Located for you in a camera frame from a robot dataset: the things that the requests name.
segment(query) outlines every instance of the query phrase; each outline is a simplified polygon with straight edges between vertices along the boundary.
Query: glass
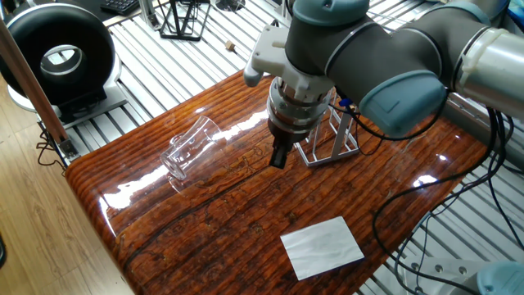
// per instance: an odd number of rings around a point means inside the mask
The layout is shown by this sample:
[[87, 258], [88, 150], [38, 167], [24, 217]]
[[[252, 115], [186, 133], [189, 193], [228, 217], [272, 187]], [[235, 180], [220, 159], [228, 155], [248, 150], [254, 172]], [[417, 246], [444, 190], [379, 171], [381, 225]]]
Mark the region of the glass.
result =
[[185, 134], [173, 137], [160, 160], [173, 176], [169, 181], [174, 188], [186, 188], [211, 174], [217, 160], [224, 157], [227, 143], [222, 130], [206, 116], [198, 118]]

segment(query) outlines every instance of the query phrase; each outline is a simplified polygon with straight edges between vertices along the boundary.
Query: wooden table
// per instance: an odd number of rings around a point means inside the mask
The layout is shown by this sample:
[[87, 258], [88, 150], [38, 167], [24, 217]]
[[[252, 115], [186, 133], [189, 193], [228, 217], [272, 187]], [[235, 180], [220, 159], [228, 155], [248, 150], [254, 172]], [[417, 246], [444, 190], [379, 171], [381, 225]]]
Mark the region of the wooden table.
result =
[[[271, 78], [247, 88], [242, 73], [75, 161], [67, 180], [138, 294], [352, 294], [386, 260], [372, 235], [376, 209], [392, 194], [473, 164], [481, 143], [447, 120], [371, 157], [307, 168], [294, 151], [268, 166], [273, 138], [265, 103]], [[159, 155], [198, 116], [232, 138], [222, 168], [177, 193]], [[364, 150], [376, 138], [360, 130]], [[378, 227], [396, 249], [457, 184], [395, 201]], [[280, 236], [343, 216], [365, 259], [298, 282]]]

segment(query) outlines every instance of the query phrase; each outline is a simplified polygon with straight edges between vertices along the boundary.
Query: wooden post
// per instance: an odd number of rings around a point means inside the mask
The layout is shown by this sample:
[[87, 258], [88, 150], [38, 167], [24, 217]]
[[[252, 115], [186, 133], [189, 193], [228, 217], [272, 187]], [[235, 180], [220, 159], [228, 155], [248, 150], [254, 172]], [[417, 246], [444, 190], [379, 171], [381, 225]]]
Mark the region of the wooden post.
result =
[[34, 109], [42, 118], [42, 122], [45, 124], [49, 134], [58, 144], [66, 141], [68, 137], [64, 126], [58, 120], [51, 103], [3, 20], [0, 20], [0, 56], [2, 56], [9, 70], [15, 76], [16, 81], [24, 90], [25, 95], [33, 103]]

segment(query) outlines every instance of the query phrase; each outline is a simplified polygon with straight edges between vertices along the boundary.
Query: wire holder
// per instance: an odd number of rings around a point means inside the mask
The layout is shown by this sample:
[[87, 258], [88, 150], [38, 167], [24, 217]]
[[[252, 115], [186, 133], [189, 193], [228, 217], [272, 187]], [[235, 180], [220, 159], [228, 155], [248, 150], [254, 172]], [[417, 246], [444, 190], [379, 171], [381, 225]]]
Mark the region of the wire holder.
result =
[[[164, 23], [160, 27], [160, 37], [163, 39], [176, 39], [187, 41], [200, 41], [204, 28], [206, 27], [207, 17], [210, 14], [210, 0], [169, 0], [167, 13], [158, 0], [160, 11], [164, 17]], [[195, 31], [195, 22], [198, 21], [198, 12], [202, 10], [205, 15], [201, 23], [200, 32]], [[178, 11], [183, 11], [185, 16], [179, 16]]]
[[[332, 105], [336, 105], [337, 95], [332, 93]], [[308, 167], [319, 166], [331, 161], [337, 161], [345, 157], [349, 157], [359, 152], [359, 148], [353, 134], [351, 134], [351, 127], [356, 122], [350, 114], [341, 113], [329, 107], [329, 120], [321, 122], [318, 126], [309, 132], [308, 138], [302, 143], [295, 143], [295, 148], [298, 150], [302, 159]], [[327, 132], [336, 134], [334, 139], [329, 139], [328, 143], [320, 143], [321, 130], [326, 129]], [[329, 144], [332, 141], [332, 151], [328, 156], [321, 156], [318, 152], [320, 144]]]

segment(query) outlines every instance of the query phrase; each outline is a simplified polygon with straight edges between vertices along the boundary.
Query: keyboard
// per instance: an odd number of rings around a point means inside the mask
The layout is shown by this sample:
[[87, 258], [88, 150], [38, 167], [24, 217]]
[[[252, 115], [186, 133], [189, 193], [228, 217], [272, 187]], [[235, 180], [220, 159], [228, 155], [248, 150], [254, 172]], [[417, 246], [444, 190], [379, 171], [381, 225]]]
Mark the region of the keyboard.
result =
[[106, 0], [100, 5], [103, 11], [127, 16], [131, 11], [140, 6], [138, 0]]

